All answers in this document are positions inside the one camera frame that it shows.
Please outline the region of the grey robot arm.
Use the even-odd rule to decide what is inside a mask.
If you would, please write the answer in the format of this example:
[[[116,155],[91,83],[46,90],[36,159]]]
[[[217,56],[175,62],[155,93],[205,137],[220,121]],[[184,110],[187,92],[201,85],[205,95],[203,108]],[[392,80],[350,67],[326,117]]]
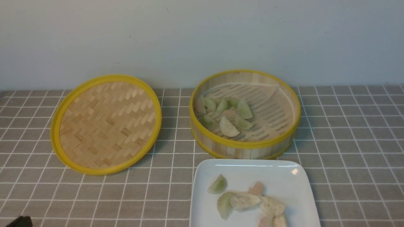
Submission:
[[[33,227],[33,223],[30,216],[19,216],[6,227]]]

